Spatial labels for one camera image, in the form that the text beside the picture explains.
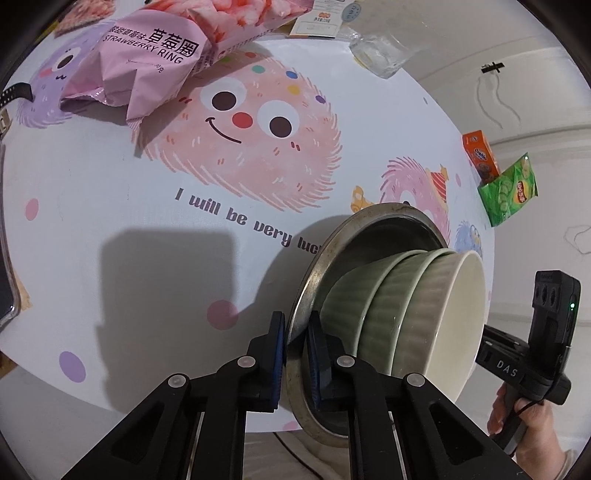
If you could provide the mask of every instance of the purple dot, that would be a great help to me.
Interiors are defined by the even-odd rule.
[[[86,378],[86,368],[72,352],[60,353],[60,368],[64,375],[76,383],[82,383]]]
[[[34,220],[39,213],[39,200],[31,199],[25,205],[25,218],[29,221]]]
[[[216,330],[228,330],[238,321],[238,308],[231,301],[214,301],[207,308],[207,321]]]

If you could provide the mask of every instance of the human hand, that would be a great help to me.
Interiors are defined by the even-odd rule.
[[[486,425],[489,434],[497,434],[503,428],[507,415],[505,408],[506,384],[496,392],[491,416]],[[529,400],[520,398],[515,411],[524,408]],[[554,480],[564,465],[566,454],[560,448],[554,430],[554,416],[549,402],[533,405],[519,415],[527,426],[525,435],[517,446],[517,463],[534,480]]]

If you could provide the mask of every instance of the table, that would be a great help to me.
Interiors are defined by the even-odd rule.
[[[109,25],[50,36],[12,79],[41,101],[11,106],[4,140],[8,248],[30,307],[0,349],[19,365],[122,412],[169,374],[212,373],[273,310],[290,311],[322,242],[372,202],[408,202],[451,247],[477,250],[490,299],[494,234],[477,174],[406,72],[377,78],[339,41],[259,40],[133,134],[125,108],[52,103],[56,76]],[[233,108],[215,109],[220,92]],[[247,422],[297,427],[283,403]]]

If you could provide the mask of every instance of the green chip bag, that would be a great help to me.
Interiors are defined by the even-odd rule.
[[[492,226],[497,226],[538,196],[534,172],[526,153],[492,182],[478,187]]]

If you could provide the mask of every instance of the strawberry ring snack bag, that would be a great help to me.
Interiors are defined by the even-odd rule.
[[[136,128],[188,76],[312,6],[313,0],[156,0],[117,20],[61,98],[128,105],[127,123]]]

